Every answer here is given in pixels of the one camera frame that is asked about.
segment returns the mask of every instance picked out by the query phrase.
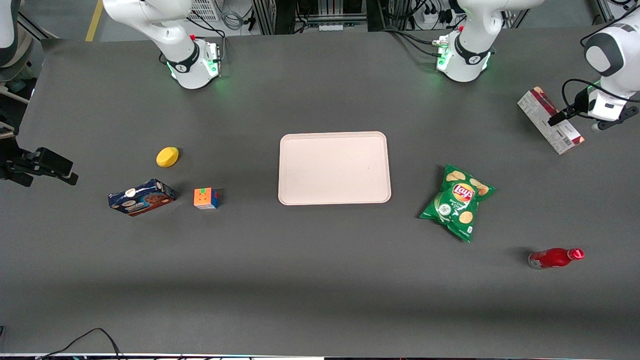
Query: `pink tray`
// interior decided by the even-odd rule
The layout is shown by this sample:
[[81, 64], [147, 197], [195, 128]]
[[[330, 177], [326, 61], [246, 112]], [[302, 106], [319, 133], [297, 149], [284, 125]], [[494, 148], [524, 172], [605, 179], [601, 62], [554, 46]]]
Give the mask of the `pink tray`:
[[289, 134], [280, 140], [278, 199], [282, 204], [367, 204], [389, 198], [383, 133]]

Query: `black cable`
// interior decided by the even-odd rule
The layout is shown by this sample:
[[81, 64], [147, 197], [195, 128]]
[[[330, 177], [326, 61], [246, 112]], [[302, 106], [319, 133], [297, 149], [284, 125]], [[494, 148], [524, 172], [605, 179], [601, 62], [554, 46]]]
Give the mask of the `black cable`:
[[29, 20], [29, 18], [28, 18], [28, 17], [24, 16], [24, 14], [23, 14], [23, 13], [18, 12], [18, 14], [19, 14], [20, 16], [22, 16], [22, 18], [23, 18], [24, 20], [27, 20], [27, 22], [28, 22], [29, 24], [31, 24], [31, 26], [32, 26], [34, 29], [36, 29], [40, 34], [42, 34], [42, 36], [43, 36], [44, 38], [51, 38], [51, 37], [49, 36], [49, 34], [47, 34], [47, 33], [45, 33], [44, 31], [42, 31], [42, 29], [40, 29], [40, 26], [37, 26], [36, 24], [34, 24], [31, 20]]
[[300, 29], [297, 29], [296, 31], [294, 31], [294, 34], [297, 33], [301, 33], [305, 30], [305, 28], [307, 27], [307, 25], [309, 24], [309, 15], [311, 14], [311, 6], [309, 6], [309, 11], [307, 11], [307, 15], [305, 16], [304, 19], [302, 19], [300, 17], [300, 13], [298, 13], [298, 18], [300, 19], [300, 21], [302, 21], [302, 27]]
[[585, 119], [595, 119], [595, 118], [594, 117], [590, 117], [590, 116], [581, 115], [580, 113], [578, 113], [577, 111], [575, 111], [575, 109], [573, 109], [571, 107], [571, 105], [569, 104], [569, 102], [566, 99], [565, 88], [566, 88], [567, 84], [571, 83], [571, 82], [582, 83], [582, 84], [585, 84], [585, 85], [592, 86], [592, 87], [602, 91], [603, 93], [608, 94], [610, 96], [613, 96], [613, 97], [615, 97], [616, 99], [619, 99], [619, 100], [628, 101], [628, 102], [640, 102], [638, 100], [626, 99], [624, 97], [618, 96], [618, 95], [616, 95], [616, 94], [614, 94], [612, 92], [609, 92], [607, 90], [604, 90], [602, 87], [600, 87], [600, 86], [598, 86], [598, 85], [596, 85], [594, 83], [590, 83], [589, 81], [586, 81], [586, 80], [569, 79], [569, 80], [565, 81], [564, 84], [562, 84], [562, 90], [561, 90], [561, 92], [562, 92], [562, 100], [564, 101], [564, 105], [571, 111], [572, 114], [574, 114], [576, 116], [579, 116], [579, 117], [582, 117], [582, 118], [585, 118]]
[[253, 10], [253, 7], [250, 7], [249, 10], [246, 11], [246, 13], [244, 13], [244, 15], [242, 16], [242, 18], [244, 19], [247, 15], [249, 15], [249, 13], [251, 12], [251, 10]]
[[413, 46], [414, 48], [416, 48], [418, 51], [420, 51], [423, 54], [426, 54], [426, 55], [429, 55], [429, 56], [434, 56], [436, 58], [440, 56], [439, 54], [430, 53], [428, 51], [423, 50], [420, 46], [418, 46], [418, 44], [416, 44], [415, 42], [411, 41], [411, 39], [415, 38], [415, 37], [413, 37], [413, 36], [411, 36], [411, 35], [409, 35], [407, 33], [403, 33], [402, 31], [398, 31], [398, 30], [394, 30], [394, 29], [384, 29], [382, 31], [387, 32], [387, 33], [397, 34], [397, 35], [400, 35], [400, 36], [404, 37], [405, 41], [407, 41], [411, 46]]
[[192, 24], [198, 26], [199, 28], [202, 28], [202, 29], [205, 29], [205, 30], [209, 30], [209, 31], [215, 31], [222, 38], [222, 55], [220, 55], [220, 61], [224, 60], [225, 56], [227, 55], [227, 34], [223, 30], [218, 30], [218, 29], [214, 28], [202, 16], [200, 16], [199, 13], [196, 13], [193, 10], [191, 12], [193, 14], [195, 14], [200, 20], [202, 20], [202, 22], [207, 24], [209, 28], [205, 28], [204, 26], [198, 24], [197, 22], [195, 22], [195, 21], [193, 21], [193, 20], [191, 20], [189, 18], [187, 18], [188, 21], [190, 21]]
[[581, 45], [582, 47], [584, 47], [584, 40], [585, 40], [585, 39], [587, 39], [587, 38], [591, 37], [593, 34], [595, 34], [595, 33], [599, 32], [599, 31], [601, 31], [601, 30], [603, 30], [603, 29], [608, 28], [609, 26], [611, 26], [611, 25], [613, 25], [613, 24], [617, 23], [618, 21], [620, 21], [620, 20], [624, 19], [625, 17], [629, 16], [629, 15], [630, 15], [631, 13], [633, 13], [634, 11], [638, 10], [638, 8], [640, 8], [640, 5], [638, 5], [638, 4], [637, 4], [637, 5], [635, 5], [633, 8], [629, 9], [629, 10], [628, 10], [624, 15], [622, 15], [619, 19], [614, 19], [613, 21], [611, 21], [611, 22], [610, 22], [610, 23], [608, 23], [607, 25], [605, 25], [605, 26], [601, 27], [600, 29], [597, 29], [596, 31], [594, 31], [594, 32], [590, 33], [589, 35], [587, 35], [587, 36], [583, 37], [582, 39], [580, 39], [580, 45]]
[[58, 350], [58, 351], [54, 351], [54, 352], [50, 352], [47, 355], [44, 355], [43, 357], [40, 357], [39, 359], [44, 359], [47, 360], [47, 358], [49, 356], [55, 355], [55, 354], [59, 354], [63, 351], [65, 351], [66, 349], [70, 348], [73, 344], [75, 344], [78, 340], [82, 339], [83, 337], [91, 334], [94, 331], [101, 331], [103, 334], [105, 334], [107, 336], [107, 338], [109, 338], [109, 341], [111, 342], [111, 346], [113, 347], [113, 351], [116, 353], [116, 357], [118, 358], [118, 360], [120, 360], [120, 354], [122, 354], [122, 352], [120, 351], [120, 349], [118, 348], [118, 345], [116, 345], [116, 342], [113, 341], [113, 338], [111, 337], [111, 335], [109, 335], [108, 332], [106, 332], [102, 327], [96, 327], [95, 329], [91, 329], [89, 331], [87, 331], [86, 333], [78, 336], [77, 338], [75, 338], [73, 341], [71, 341], [69, 343], [69, 345], [67, 345], [65, 348]]
[[605, 93], [605, 94], [607, 94], [607, 95], [610, 95], [610, 96], [615, 97], [615, 98], [616, 98], [616, 99], [618, 99], [618, 100], [624, 100], [624, 101], [628, 101], [628, 102], [638, 102], [638, 103], [640, 103], [640, 100], [627, 99], [627, 98], [625, 98], [625, 97], [618, 96], [618, 95], [616, 95], [616, 94], [614, 94], [614, 93], [612, 93], [612, 92], [609, 92], [609, 91], [607, 91], [607, 90], [604, 90], [604, 89], [603, 89], [603, 88], [601, 88], [600, 86], [598, 86], [598, 85], [596, 85], [596, 84], [594, 84], [594, 83], [590, 83], [589, 81], [586, 81], [586, 80], [582, 80], [582, 79], [569, 79], [569, 80], [565, 81], [564, 83], [566, 84], [566, 83], [570, 83], [570, 82], [572, 82], [572, 81], [574, 81], [574, 82], [576, 82], [576, 83], [583, 83], [583, 84], [586, 84], [586, 85], [592, 86], [592, 87], [594, 87], [594, 88], [596, 88], [596, 89], [598, 89], [598, 90], [602, 91], [603, 93]]
[[[440, 0], [437, 0], [437, 2], [438, 2], [438, 7], [440, 8], [438, 10], [438, 14], [440, 14], [440, 12], [442, 11], [442, 2]], [[438, 18], [436, 19], [436, 22], [431, 27], [431, 30], [435, 29], [436, 25], [438, 25], [439, 23], [440, 23], [440, 16], [438, 15]]]
[[431, 45], [431, 43], [432, 43], [431, 41], [419, 39], [419, 38], [417, 38], [417, 37], [415, 37], [415, 36], [413, 36], [413, 35], [411, 35], [409, 33], [405, 33], [404, 31], [400, 31], [400, 30], [396, 30], [396, 29], [383, 29], [383, 30], [380, 30], [380, 31], [384, 31], [386, 33], [398, 34], [398, 35], [404, 36], [406, 38], [410, 38], [411, 40], [413, 40], [415, 42], [418, 42], [420, 44]]
[[457, 28], [458, 25], [460, 25], [460, 23], [463, 22], [466, 18], [467, 18], [466, 15], [462, 15], [462, 17], [460, 18], [460, 20], [458, 20], [457, 23], [455, 23], [453, 26], [447, 26], [447, 29], [455, 29], [455, 28]]
[[427, 0], [417, 0], [415, 8], [411, 9], [408, 13], [404, 15], [394, 15], [392, 13], [389, 13], [389, 11], [387, 11], [386, 9], [382, 9], [382, 14], [385, 17], [388, 17], [389, 19], [392, 19], [392, 20], [396, 20], [396, 21], [406, 20], [406, 19], [409, 19], [411, 16], [413, 16], [413, 14], [416, 13], [418, 10], [420, 10], [420, 8], [422, 8], [422, 5], [425, 5], [426, 3], [427, 3]]

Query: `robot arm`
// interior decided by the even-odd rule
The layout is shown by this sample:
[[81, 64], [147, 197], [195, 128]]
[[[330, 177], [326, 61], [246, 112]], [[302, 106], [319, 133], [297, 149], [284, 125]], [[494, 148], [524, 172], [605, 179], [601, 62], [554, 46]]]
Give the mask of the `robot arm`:
[[18, 49], [20, 0], [0, 0], [0, 67], [13, 59]]
[[503, 11], [525, 10], [544, 0], [458, 0], [467, 14], [464, 31], [454, 30], [440, 37], [442, 60], [436, 68], [452, 80], [466, 83], [475, 80], [486, 68], [490, 49], [502, 29]]
[[[629, 99], [640, 90], [640, 12], [593, 35], [584, 46], [584, 57], [600, 75], [600, 87]], [[587, 114], [616, 121], [627, 101], [599, 89], [589, 93]]]
[[184, 88], [201, 88], [218, 76], [218, 46], [189, 36], [178, 22], [189, 16], [191, 0], [102, 2], [113, 20], [140, 31], [160, 48], [173, 78]]
[[[584, 46], [584, 57], [600, 74], [597, 85], [602, 90], [594, 86], [583, 89], [575, 96], [573, 104], [551, 117], [549, 125], [585, 113], [596, 119], [591, 129], [599, 132], [640, 112], [637, 106], [627, 106], [629, 98], [640, 91], [640, 12], [636, 11], [639, 8], [631, 9], [624, 19], [589, 38]], [[564, 84], [570, 81], [589, 84], [578, 79]]]

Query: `red and white box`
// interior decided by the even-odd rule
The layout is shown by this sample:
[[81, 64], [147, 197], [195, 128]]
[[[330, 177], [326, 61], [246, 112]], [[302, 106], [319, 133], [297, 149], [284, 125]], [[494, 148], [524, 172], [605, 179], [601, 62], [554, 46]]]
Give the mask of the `red and white box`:
[[582, 144], [584, 137], [571, 125], [569, 120], [549, 126], [549, 118], [558, 113], [558, 109], [540, 87], [529, 90], [518, 101], [518, 106], [538, 128], [538, 131], [553, 146], [558, 155]]

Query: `green chip bag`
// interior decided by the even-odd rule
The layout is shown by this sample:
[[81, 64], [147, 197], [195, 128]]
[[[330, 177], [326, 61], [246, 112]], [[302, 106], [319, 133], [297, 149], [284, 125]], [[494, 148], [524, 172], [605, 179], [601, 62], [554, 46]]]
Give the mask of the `green chip bag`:
[[471, 242], [478, 202], [491, 196], [494, 190], [491, 185], [476, 180], [469, 173], [447, 165], [440, 193], [420, 218], [436, 220], [446, 225], [457, 237]]

